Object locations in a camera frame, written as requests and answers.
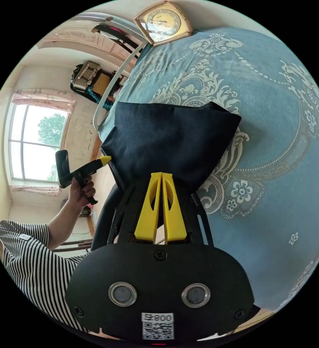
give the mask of clock face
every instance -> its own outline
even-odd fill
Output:
[[[177,33],[181,26],[181,20],[174,11],[156,9],[148,15],[146,26],[149,35],[158,41],[161,37],[167,38]]]

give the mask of white bed rail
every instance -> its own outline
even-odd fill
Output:
[[[135,37],[136,39],[145,42],[146,38],[142,34],[141,30],[137,27],[135,23],[127,21],[124,18],[114,16],[113,14],[101,13],[101,12],[82,12],[77,16],[73,17],[71,20],[86,20],[94,21],[98,23],[108,23],[115,28],[124,30],[127,34]]]
[[[98,131],[99,125],[98,125],[98,117],[101,113],[101,110],[103,108],[103,105],[107,99],[107,97],[109,96],[109,93],[111,91],[111,89],[113,88],[113,86],[115,85],[117,79],[120,77],[120,75],[123,73],[124,69],[126,68],[126,66],[130,63],[130,61],[135,57],[135,55],[141,50],[143,49],[146,44],[148,42],[143,42],[141,43],[130,55],[129,57],[123,62],[123,64],[120,66],[120,68],[117,70],[117,72],[115,73],[114,77],[112,78],[112,80],[110,81],[108,87],[106,88],[100,103],[97,106],[97,110],[95,111],[95,114],[93,116],[93,127],[96,131]]]

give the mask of black pillow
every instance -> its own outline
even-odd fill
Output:
[[[170,104],[115,105],[115,126],[101,150],[117,185],[171,173],[195,192],[212,173],[233,139],[241,117],[210,102],[202,107]]]

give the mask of gold clock frame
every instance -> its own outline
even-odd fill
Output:
[[[182,24],[180,26],[180,29],[177,31],[177,33],[174,34],[173,37],[170,37],[166,40],[162,40],[159,42],[154,42],[152,40],[152,38],[149,36],[149,34],[147,33],[147,31],[145,30],[145,28],[141,25],[139,18],[145,17],[144,15],[146,13],[149,14],[149,12],[151,12],[157,8],[168,9],[168,10],[176,12],[176,14],[180,17]],[[181,39],[183,37],[191,36],[191,34],[193,32],[193,28],[191,26],[191,23],[188,20],[188,18],[186,17],[186,15],[182,12],[181,8],[179,8],[179,6],[177,4],[172,3],[170,1],[167,1],[167,0],[164,0],[164,1],[161,1],[159,3],[156,3],[156,4],[153,4],[151,6],[146,7],[138,15],[136,15],[136,17],[134,18],[134,22],[138,26],[138,28],[141,30],[143,35],[146,37],[146,39],[149,41],[149,43],[153,46],[163,45],[163,44],[166,44],[168,42],[172,42],[172,41]]]

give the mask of window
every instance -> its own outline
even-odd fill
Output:
[[[16,105],[9,133],[12,179],[58,182],[55,153],[61,148],[68,113]]]

